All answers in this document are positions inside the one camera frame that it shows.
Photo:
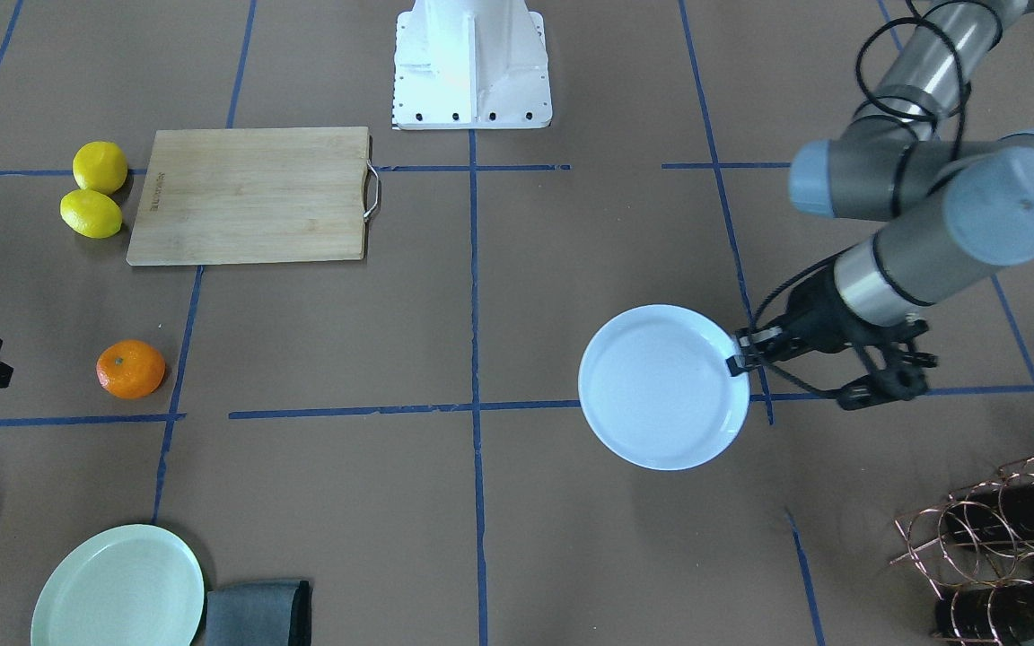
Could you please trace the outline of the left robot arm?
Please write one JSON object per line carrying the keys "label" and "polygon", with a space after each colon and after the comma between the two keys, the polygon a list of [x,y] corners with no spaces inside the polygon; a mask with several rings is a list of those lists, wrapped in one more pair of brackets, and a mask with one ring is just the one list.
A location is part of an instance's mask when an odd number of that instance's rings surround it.
{"label": "left robot arm", "polygon": [[922,310],[1034,260],[1034,128],[965,135],[973,74],[1031,13],[1034,1],[932,1],[866,37],[861,106],[841,136],[797,152],[789,197],[880,228],[788,281],[783,314],[736,334],[731,375],[851,349],[871,376],[912,383],[937,363],[916,349]]}

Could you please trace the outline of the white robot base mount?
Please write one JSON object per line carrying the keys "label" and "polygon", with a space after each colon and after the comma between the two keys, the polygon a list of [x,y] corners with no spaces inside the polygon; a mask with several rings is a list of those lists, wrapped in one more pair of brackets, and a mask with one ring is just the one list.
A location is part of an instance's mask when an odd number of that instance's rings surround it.
{"label": "white robot base mount", "polygon": [[524,1],[416,1],[397,16],[394,33],[393,128],[553,122],[546,25]]}

